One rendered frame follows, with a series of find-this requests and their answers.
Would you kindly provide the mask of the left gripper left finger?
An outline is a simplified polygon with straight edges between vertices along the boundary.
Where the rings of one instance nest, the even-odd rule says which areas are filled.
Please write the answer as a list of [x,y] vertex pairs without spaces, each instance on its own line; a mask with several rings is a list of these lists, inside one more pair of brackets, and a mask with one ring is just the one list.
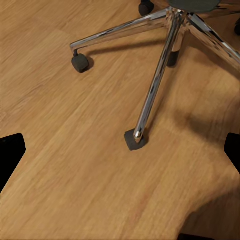
[[0,138],[0,193],[26,152],[21,133]]

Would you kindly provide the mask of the swivel chair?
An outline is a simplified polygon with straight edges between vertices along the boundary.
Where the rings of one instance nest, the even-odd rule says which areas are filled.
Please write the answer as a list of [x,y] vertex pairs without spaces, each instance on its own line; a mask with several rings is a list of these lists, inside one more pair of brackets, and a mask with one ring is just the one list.
[[[130,151],[142,149],[143,136],[166,67],[176,65],[186,32],[191,33],[204,45],[240,72],[240,53],[222,38],[204,20],[240,13],[240,3],[221,3],[222,0],[141,0],[141,17],[120,24],[70,44],[73,53],[71,63],[81,73],[90,63],[79,49],[89,46],[167,28],[165,46],[158,62],[151,86],[144,102],[136,128],[124,134]],[[157,6],[159,11],[152,12]],[[240,19],[235,23],[235,33],[240,35]]]

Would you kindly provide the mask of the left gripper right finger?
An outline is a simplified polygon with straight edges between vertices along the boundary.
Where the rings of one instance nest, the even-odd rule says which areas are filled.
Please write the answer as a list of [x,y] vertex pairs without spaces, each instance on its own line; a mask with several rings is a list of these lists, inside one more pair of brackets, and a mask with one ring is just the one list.
[[240,135],[235,133],[228,133],[224,151],[240,173]]

